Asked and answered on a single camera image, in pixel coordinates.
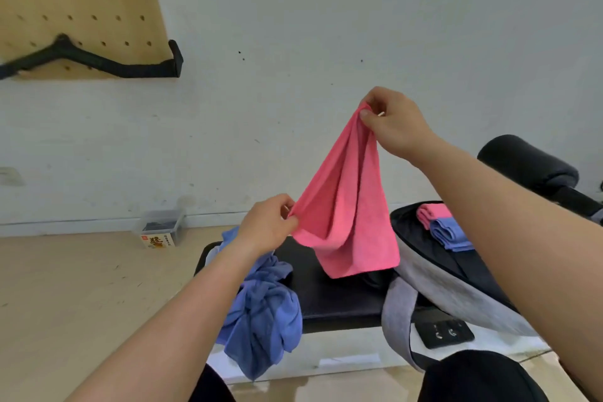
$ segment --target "folded pink towel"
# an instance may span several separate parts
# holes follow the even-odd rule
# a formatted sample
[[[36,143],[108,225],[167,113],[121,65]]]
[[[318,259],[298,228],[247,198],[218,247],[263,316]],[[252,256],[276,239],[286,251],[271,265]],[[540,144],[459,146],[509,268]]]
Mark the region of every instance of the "folded pink towel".
[[[426,230],[429,230],[429,223],[438,218],[452,218],[446,204],[423,204],[417,208],[417,219]]]
[[[352,115],[314,178],[291,209],[292,234],[314,248],[324,271],[339,278],[396,267],[400,253],[381,186],[377,142]]]

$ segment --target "folded blue towel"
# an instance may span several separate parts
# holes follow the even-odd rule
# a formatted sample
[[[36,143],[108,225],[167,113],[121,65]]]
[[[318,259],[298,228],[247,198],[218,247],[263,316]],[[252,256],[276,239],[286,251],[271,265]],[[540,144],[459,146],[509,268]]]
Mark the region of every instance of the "folded blue towel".
[[[236,237],[238,227],[222,234],[220,250]],[[216,343],[250,380],[291,352],[302,337],[302,310],[297,294],[278,283],[293,267],[268,253],[253,265],[241,284]]]
[[[458,253],[475,249],[454,218],[438,218],[429,224],[431,236],[444,248]]]

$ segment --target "black hook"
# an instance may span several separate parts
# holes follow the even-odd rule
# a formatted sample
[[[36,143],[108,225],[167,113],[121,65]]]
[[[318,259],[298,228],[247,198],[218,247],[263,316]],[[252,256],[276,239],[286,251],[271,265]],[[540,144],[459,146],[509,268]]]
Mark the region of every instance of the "black hook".
[[[179,78],[184,59],[174,40],[170,40],[168,45],[174,55],[173,59],[160,63],[127,65],[84,51],[62,33],[50,46],[0,65],[0,80],[15,76],[21,70],[32,70],[57,59],[69,59],[120,78]]]

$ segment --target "person's left hand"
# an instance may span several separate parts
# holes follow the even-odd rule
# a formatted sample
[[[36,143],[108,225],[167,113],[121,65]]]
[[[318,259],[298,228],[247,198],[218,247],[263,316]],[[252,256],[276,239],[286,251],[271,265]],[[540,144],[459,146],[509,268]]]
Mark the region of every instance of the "person's left hand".
[[[239,240],[257,257],[278,248],[297,229],[297,217],[287,218],[294,203],[287,194],[257,202],[243,219],[235,240]]]

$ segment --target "tile floor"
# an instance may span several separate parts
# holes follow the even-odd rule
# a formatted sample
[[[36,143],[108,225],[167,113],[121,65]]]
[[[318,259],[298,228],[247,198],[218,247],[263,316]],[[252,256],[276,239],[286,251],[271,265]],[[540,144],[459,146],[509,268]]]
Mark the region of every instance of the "tile floor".
[[[63,400],[191,279],[222,230],[189,230],[173,251],[147,250],[129,232],[0,239],[0,400]],[[524,367],[552,402],[585,400],[553,354]],[[417,399],[420,384],[411,368],[393,367],[232,390],[239,402],[403,402]]]

